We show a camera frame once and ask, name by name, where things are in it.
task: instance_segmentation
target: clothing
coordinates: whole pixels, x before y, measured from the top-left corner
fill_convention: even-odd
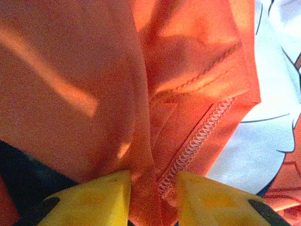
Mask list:
[[[130,169],[129,219],[173,225],[175,173],[205,175],[260,102],[254,2],[0,7],[0,139],[78,183]]]

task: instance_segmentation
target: cartoon face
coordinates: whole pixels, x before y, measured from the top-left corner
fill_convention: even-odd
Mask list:
[[[293,150],[291,115],[243,122],[206,177],[256,194],[278,173],[285,152]]]
[[[301,112],[299,53],[256,2],[255,60],[261,103],[239,124],[207,178],[256,194],[277,175],[285,153],[294,151],[293,129]]]

